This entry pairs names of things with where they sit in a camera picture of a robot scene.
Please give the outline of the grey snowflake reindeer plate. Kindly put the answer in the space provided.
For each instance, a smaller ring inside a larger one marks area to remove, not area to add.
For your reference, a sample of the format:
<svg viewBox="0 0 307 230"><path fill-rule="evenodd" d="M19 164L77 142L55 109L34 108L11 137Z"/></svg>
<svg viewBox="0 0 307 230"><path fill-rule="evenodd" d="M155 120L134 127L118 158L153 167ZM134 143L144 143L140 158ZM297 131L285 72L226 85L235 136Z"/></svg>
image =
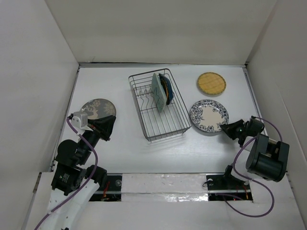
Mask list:
<svg viewBox="0 0 307 230"><path fill-rule="evenodd" d="M80 109L82 112L86 112L88 119L95 120L104 118L110 115L116 116L116 108L112 102L107 99L94 99L88 101Z"/></svg>

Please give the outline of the blue white floral plate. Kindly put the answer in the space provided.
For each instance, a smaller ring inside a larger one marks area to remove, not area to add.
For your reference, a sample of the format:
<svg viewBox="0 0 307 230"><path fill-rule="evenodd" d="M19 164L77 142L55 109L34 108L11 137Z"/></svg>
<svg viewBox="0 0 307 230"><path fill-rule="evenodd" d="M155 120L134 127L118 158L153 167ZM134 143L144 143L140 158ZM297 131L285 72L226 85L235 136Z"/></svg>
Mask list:
<svg viewBox="0 0 307 230"><path fill-rule="evenodd" d="M222 131L221 125L227 125L229 114L219 102L211 99L199 100L193 104L189 112L193 125L206 133Z"/></svg>

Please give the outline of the woven bamboo round plate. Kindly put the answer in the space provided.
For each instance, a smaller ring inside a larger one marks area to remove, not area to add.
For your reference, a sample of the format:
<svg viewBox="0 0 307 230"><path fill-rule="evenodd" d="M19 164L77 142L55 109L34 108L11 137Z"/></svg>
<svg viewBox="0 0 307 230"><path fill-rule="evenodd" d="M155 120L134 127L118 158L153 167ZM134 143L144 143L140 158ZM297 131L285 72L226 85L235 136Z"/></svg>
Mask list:
<svg viewBox="0 0 307 230"><path fill-rule="evenodd" d="M219 95L226 89L225 79L215 72L206 72L197 79L198 88L207 95Z"/></svg>

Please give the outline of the pale green rectangular plate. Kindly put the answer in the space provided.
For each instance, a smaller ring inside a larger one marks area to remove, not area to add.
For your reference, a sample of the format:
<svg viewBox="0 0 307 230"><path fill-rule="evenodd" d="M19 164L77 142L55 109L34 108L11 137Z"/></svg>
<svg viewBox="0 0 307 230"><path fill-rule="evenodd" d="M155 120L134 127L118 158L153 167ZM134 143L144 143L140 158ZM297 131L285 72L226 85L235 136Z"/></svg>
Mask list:
<svg viewBox="0 0 307 230"><path fill-rule="evenodd" d="M161 84L160 77L156 73L154 73L152 77L151 90L158 112L161 113L166 106L167 96Z"/></svg>

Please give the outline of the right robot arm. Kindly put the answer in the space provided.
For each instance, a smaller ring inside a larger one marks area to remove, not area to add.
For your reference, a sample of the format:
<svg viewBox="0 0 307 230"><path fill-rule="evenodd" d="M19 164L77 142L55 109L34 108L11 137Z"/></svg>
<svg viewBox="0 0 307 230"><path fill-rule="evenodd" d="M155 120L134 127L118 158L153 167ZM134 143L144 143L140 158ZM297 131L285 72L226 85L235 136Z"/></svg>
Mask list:
<svg viewBox="0 0 307 230"><path fill-rule="evenodd" d="M277 131L279 141L274 141L262 134L265 123ZM283 142L279 129L272 122L252 116L246 122L241 119L231 124L222 124L221 129L232 140L238 140L240 146L238 154L249 144L253 144L245 165L248 173L267 181L279 182L283 179L286 174L290 146Z"/></svg>

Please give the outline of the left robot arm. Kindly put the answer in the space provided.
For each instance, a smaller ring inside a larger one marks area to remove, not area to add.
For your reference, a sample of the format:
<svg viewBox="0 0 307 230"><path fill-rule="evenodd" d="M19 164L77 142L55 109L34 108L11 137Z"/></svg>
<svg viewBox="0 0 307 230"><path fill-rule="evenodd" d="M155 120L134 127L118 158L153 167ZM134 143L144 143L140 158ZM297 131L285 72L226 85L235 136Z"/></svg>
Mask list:
<svg viewBox="0 0 307 230"><path fill-rule="evenodd" d="M93 194L108 190L107 171L98 166L94 148L99 140L110 140L115 120L114 115L91 120L85 112L67 117L79 141L67 139L59 144L47 213L35 229L71 230Z"/></svg>

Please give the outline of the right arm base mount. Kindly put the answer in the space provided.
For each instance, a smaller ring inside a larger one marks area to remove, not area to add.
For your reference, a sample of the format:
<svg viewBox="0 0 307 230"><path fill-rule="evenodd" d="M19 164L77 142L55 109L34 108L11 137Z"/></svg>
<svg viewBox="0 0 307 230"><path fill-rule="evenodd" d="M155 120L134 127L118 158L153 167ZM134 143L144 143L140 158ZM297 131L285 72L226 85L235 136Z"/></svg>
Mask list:
<svg viewBox="0 0 307 230"><path fill-rule="evenodd" d="M249 184L235 178L228 165L224 173L208 174L202 187L208 190L209 201L252 201Z"/></svg>

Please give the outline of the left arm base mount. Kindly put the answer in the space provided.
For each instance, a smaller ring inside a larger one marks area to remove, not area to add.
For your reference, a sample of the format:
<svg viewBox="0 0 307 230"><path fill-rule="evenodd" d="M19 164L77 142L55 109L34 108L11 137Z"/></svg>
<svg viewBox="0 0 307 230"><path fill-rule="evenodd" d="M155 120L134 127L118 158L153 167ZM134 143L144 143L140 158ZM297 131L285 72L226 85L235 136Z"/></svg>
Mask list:
<svg viewBox="0 0 307 230"><path fill-rule="evenodd" d="M100 187L90 198L90 202L121 201L122 174L108 174L104 187Z"/></svg>

